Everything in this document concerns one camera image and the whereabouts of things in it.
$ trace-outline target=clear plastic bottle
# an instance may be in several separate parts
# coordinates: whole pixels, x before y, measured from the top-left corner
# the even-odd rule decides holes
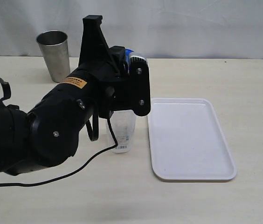
[[[111,124],[118,141],[118,146],[111,149],[114,153],[126,153],[132,147],[133,134],[136,126],[136,115],[132,110],[115,111],[111,117]],[[114,145],[114,140],[106,123],[107,139],[109,146]]]

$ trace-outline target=screw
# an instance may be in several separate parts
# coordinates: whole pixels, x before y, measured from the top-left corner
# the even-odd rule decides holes
[[[59,137],[59,132],[54,131],[54,132],[53,132],[53,135],[54,135],[54,137]]]
[[[82,100],[78,99],[77,103],[79,104],[79,107],[81,107],[82,110],[85,110],[85,105]]]
[[[141,68],[137,68],[137,74],[138,75],[142,74],[142,69]]]

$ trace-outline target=black cable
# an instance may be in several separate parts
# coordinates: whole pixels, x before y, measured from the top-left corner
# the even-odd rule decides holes
[[[40,186],[40,185],[44,185],[44,184],[47,184],[47,183],[51,183],[51,182],[55,182],[55,181],[58,181],[58,180],[61,180],[61,179],[64,179],[64,178],[67,178],[67,177],[70,177],[78,172],[80,172],[82,169],[84,169],[95,157],[97,157],[98,155],[100,155],[101,153],[104,153],[110,149],[113,149],[113,148],[116,148],[118,146],[118,142],[117,142],[117,139],[115,137],[115,134],[113,132],[113,129],[112,129],[112,125],[111,125],[111,121],[110,121],[110,118],[107,119],[107,122],[108,122],[108,127],[109,127],[109,130],[110,130],[110,133],[112,135],[112,138],[115,142],[115,145],[111,146],[111,147],[108,147],[108,148],[105,148],[97,153],[95,153],[93,156],[91,156],[85,163],[84,165],[82,165],[79,169],[69,173],[69,174],[66,174],[66,175],[63,175],[63,176],[60,176],[60,177],[57,177],[57,178],[54,178],[54,179],[51,179],[51,180],[47,180],[47,181],[43,181],[43,182],[38,182],[38,183],[0,183],[0,187],[12,187],[12,186],[18,186],[18,187],[35,187],[35,186]]]

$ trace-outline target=white tray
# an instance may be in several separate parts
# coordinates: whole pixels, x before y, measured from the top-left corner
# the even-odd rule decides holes
[[[228,181],[236,168],[211,103],[153,98],[148,115],[152,168],[167,181]]]

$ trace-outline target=orange warning label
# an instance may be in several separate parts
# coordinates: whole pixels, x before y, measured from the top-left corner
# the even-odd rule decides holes
[[[82,80],[77,77],[67,77],[62,81],[62,83],[67,83],[67,84],[72,84],[75,85],[76,87],[79,87],[80,89],[83,88],[87,82],[85,80]]]

